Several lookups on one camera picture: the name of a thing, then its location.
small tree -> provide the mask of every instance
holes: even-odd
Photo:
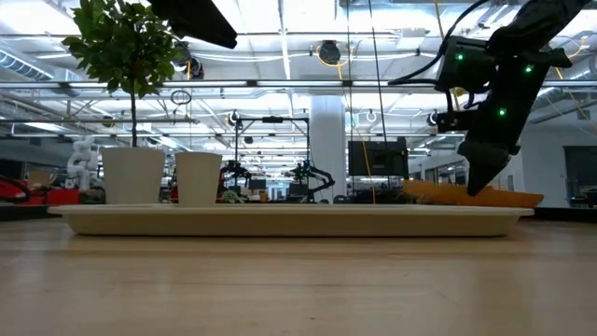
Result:
[[[122,88],[131,96],[132,146],[137,147],[135,95],[160,94],[157,87],[172,79],[174,37],[151,7],[141,4],[81,0],[81,8],[73,10],[81,38],[62,43],[79,60],[77,69],[107,83],[110,93]]]

table surface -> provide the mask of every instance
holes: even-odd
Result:
[[[509,237],[82,237],[0,223],[0,334],[597,335],[597,226]]]

